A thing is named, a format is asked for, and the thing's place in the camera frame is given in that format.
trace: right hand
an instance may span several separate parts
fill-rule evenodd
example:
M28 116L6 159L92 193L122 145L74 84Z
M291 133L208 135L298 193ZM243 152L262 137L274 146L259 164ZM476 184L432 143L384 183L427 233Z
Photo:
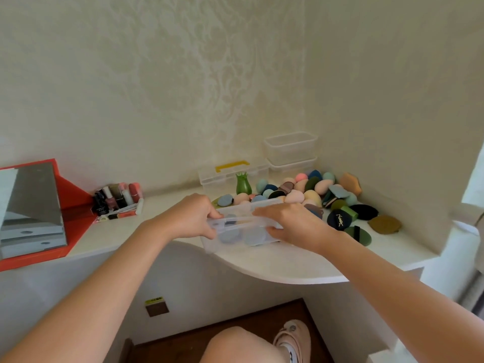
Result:
M301 204L258 207L252 214L273 219L282 225L283 229L267 228L267 232L274 238L317 254L322 252L325 243L340 233Z

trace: green vase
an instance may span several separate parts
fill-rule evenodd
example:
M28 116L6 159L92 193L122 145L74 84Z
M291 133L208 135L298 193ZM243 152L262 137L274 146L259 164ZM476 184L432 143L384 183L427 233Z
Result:
M247 195L252 194L252 188L250 187L249 180L247 179L247 172L237 173L237 195L245 193Z

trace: sock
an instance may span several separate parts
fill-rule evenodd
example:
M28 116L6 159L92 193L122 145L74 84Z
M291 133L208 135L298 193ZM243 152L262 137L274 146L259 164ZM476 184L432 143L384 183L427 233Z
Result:
M289 357L290 357L289 363L298 363L298 356L296 355L296 351L294 350L291 344L281 343L279 346L289 350Z

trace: wall socket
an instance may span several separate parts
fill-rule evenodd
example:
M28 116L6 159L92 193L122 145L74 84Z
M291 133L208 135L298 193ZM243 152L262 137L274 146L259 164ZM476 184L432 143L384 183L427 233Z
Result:
M168 313L168 306L166 305L163 297L157 297L153 299L148 299L145 301L145 308L150 317L162 315L163 313Z

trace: yellow handle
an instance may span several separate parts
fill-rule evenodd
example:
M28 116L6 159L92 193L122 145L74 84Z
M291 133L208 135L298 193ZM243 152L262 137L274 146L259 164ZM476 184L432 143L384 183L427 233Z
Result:
M241 164L250 165L250 163L248 161L239 161L239 162L227 163L227 164L222 164L222 165L216 166L215 171L217 173L220 173L220 171L222 169L236 167L237 165L241 165Z

